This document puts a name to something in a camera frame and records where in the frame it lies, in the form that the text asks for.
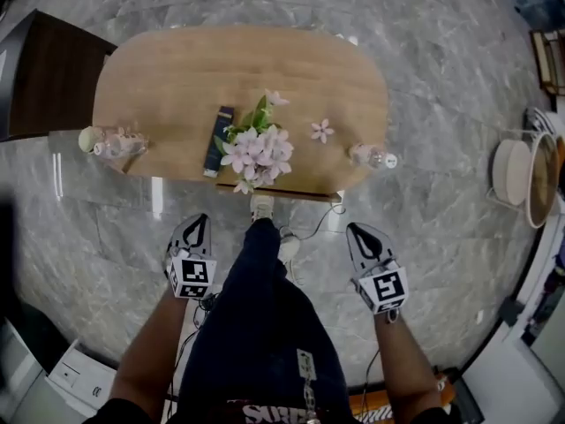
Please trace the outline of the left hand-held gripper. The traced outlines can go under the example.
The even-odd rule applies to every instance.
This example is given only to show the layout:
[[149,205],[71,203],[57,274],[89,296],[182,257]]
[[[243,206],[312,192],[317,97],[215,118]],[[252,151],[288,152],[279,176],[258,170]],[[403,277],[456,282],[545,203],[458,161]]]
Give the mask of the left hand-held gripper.
[[189,216],[173,230],[165,274],[176,298],[204,299],[210,293],[217,267],[217,261],[209,260],[211,252],[208,215]]

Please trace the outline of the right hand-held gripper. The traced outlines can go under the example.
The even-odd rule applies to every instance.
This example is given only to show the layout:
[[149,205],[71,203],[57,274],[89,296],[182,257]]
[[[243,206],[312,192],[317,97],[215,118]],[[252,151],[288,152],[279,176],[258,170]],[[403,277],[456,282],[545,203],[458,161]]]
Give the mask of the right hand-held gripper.
[[[365,223],[349,223],[346,238],[352,283],[373,314],[397,313],[409,297],[406,269],[395,258],[387,234]],[[366,266],[374,266],[365,271]]]

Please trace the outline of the person's left forearm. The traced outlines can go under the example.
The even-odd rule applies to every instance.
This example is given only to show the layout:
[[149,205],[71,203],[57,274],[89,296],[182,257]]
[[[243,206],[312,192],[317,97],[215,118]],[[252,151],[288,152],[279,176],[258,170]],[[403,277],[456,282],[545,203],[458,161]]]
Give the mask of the person's left forearm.
[[154,423],[162,419],[186,306],[170,289],[162,295],[121,359],[109,395],[134,403]]

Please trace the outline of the wooden coffee table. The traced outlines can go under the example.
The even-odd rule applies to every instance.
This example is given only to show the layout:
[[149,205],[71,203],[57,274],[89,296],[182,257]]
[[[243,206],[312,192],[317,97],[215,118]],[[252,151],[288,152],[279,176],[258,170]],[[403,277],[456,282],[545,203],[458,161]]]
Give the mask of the wooden coffee table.
[[[336,201],[370,175],[348,150],[384,146],[388,89],[361,48],[329,34],[235,25],[136,35],[102,68],[93,123],[149,139],[139,159],[112,163],[125,175],[201,181],[220,107],[232,107],[240,122],[266,89],[290,102],[275,108],[273,120],[289,132],[294,151],[291,173],[265,193]],[[326,144],[311,139],[311,123],[324,118],[335,131]]]

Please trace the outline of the person's white shoe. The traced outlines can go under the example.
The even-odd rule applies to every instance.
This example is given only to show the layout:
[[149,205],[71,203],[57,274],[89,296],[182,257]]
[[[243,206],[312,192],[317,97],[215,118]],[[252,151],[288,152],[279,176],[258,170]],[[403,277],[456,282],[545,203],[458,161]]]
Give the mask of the person's white shoe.
[[278,253],[278,259],[283,264],[288,264],[297,255],[301,241],[297,235],[288,227],[282,227],[279,230],[281,241]]
[[275,198],[269,195],[254,194],[250,200],[252,222],[260,219],[273,219]]

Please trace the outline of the dark remote control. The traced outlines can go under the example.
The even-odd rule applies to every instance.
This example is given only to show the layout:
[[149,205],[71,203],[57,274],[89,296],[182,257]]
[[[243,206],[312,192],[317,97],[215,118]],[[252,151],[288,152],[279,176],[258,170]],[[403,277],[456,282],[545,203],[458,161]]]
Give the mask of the dark remote control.
[[206,178],[216,178],[218,175],[224,157],[223,143],[228,139],[228,127],[231,126],[233,117],[232,107],[221,106],[217,112],[203,166],[203,176]]

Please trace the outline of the clear plastic bottle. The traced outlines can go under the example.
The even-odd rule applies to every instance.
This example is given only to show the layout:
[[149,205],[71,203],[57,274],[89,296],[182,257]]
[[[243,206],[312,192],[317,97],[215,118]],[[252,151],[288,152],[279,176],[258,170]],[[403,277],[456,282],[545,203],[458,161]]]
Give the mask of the clear plastic bottle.
[[353,164],[372,170],[393,170],[398,164],[396,155],[376,145],[354,145],[349,148],[348,156]]
[[107,160],[125,159],[144,154],[149,141],[138,132],[128,132],[123,128],[103,130],[95,142],[93,153]]

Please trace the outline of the person's dark blue trousers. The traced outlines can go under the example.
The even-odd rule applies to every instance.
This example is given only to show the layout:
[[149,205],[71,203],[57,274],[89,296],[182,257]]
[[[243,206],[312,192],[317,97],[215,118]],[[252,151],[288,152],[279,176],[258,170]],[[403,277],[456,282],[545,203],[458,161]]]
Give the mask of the person's dark blue trousers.
[[177,410],[207,411],[231,400],[306,409],[301,349],[313,356],[316,412],[351,413],[336,350],[311,301],[287,279],[278,259],[280,241],[269,219],[247,230],[192,346]]

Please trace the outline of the potted pink flowers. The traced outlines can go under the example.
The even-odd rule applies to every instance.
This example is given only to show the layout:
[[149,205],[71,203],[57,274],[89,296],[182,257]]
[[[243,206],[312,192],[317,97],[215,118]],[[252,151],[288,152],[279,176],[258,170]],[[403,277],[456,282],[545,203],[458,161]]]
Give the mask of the potted pink flowers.
[[212,136],[212,146],[221,155],[220,165],[230,167],[237,176],[236,193],[253,193],[291,173],[294,147],[289,132],[273,122],[274,108],[289,103],[277,91],[266,89],[239,123],[229,123]]

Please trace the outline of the loose pink flower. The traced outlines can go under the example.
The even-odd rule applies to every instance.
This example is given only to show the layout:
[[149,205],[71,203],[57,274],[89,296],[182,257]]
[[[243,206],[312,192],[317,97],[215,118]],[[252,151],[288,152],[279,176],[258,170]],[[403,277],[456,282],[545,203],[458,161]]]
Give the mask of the loose pink flower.
[[311,123],[312,127],[312,140],[318,140],[322,144],[326,144],[328,142],[328,137],[331,136],[335,131],[329,125],[329,120],[324,118],[320,123]]

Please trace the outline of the small cream round table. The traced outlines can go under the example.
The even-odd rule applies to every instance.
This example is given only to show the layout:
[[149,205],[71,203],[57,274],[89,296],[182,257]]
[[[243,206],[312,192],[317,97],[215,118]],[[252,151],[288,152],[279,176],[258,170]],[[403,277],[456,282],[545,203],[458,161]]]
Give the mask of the small cream round table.
[[520,206],[526,198],[531,150],[522,140],[502,140],[492,164],[494,195],[499,201]]

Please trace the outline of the white box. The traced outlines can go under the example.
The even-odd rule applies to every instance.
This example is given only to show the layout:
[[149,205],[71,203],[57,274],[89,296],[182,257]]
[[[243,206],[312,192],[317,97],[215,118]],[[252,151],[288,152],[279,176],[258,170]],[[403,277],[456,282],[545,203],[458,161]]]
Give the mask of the white box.
[[89,419],[109,399],[116,370],[88,356],[75,339],[47,376],[64,402]]

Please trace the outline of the person's dark printed shirt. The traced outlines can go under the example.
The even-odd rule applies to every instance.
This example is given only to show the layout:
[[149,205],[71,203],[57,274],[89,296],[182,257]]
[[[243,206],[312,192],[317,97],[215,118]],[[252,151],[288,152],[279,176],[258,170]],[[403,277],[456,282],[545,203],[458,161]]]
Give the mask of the person's dark printed shirt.
[[[307,424],[307,410],[288,406],[256,405],[231,400],[209,408],[179,407],[165,424]],[[351,413],[317,410],[320,424],[362,424]],[[114,398],[83,424],[155,424],[145,411],[125,399]],[[423,411],[410,424],[454,424],[442,408]]]

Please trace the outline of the pile of clothes and bags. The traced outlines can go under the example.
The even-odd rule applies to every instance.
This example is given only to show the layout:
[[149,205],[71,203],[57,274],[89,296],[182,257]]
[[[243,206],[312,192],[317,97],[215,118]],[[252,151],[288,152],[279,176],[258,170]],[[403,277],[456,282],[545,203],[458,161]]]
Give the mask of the pile of clothes and bags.
[[540,328],[543,329],[557,304],[565,292],[565,237],[563,238],[558,254],[555,256],[554,269],[549,274],[544,284],[544,297],[541,308]]

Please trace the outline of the metal shelf rack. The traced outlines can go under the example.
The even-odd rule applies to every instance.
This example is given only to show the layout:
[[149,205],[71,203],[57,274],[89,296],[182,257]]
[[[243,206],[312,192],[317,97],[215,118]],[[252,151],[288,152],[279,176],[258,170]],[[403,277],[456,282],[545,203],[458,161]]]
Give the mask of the metal shelf rack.
[[565,28],[530,35],[540,87],[550,95],[565,96]]

